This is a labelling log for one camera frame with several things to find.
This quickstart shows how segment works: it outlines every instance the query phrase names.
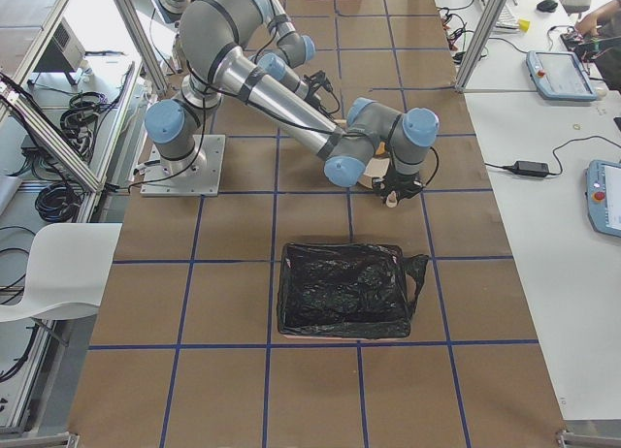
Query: black plastic bin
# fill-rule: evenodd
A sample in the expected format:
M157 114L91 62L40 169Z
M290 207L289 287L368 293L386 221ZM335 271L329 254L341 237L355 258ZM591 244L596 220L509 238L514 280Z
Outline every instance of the black plastic bin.
M297 244L282 249L278 331L288 336L409 336L429 257L399 246ZM416 282L408 299L406 274Z

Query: keyboard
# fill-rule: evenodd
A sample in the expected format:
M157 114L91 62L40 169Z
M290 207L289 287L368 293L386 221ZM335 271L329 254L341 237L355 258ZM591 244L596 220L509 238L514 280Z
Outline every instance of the keyboard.
M485 8L488 0L478 0L480 5ZM517 23L517 17L513 14L511 9L505 4L503 10L501 11L498 20L496 21L496 26L494 27L494 31L517 31L520 29L519 24Z

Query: metal mounting plate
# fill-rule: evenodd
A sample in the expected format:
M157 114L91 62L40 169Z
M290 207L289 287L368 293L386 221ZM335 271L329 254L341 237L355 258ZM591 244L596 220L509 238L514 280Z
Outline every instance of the metal mounting plate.
M194 135L198 144L201 135ZM222 173L222 158L224 157L224 135L205 135L202 148L207 156L207 165L199 167L192 175L173 177L165 181L149 183L169 175L165 174L162 166L147 167L145 170L145 184L141 187L143 196L217 196ZM158 160L159 152L153 147L149 160Z

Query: white table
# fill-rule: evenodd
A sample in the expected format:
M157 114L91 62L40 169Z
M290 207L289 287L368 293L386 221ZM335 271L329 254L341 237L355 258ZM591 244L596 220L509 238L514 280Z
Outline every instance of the white table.
M447 7L469 1L436 0ZM519 0L513 7L509 0L531 27L501 36L524 50L548 50L547 30L569 19L561 7L537 12L539 1ZM457 12L471 29L480 13L477 4ZM553 50L564 49L560 32L552 35ZM478 63L466 93L486 162L533 160L557 172L551 150L569 139L597 134L621 144L612 120L621 115L618 93L589 104L544 101L528 92L535 88L523 53L500 41L487 46L489 56ZM592 140L569 144L559 157L562 176L541 180L490 169L490 180L564 418L621 419L621 239L592 229L584 197L591 160L618 162L621 149Z

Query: hand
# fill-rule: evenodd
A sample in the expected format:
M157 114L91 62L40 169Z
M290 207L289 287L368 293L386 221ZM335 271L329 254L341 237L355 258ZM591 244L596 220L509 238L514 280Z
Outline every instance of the hand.
M587 15L575 25L575 30L582 36L598 36L598 20Z

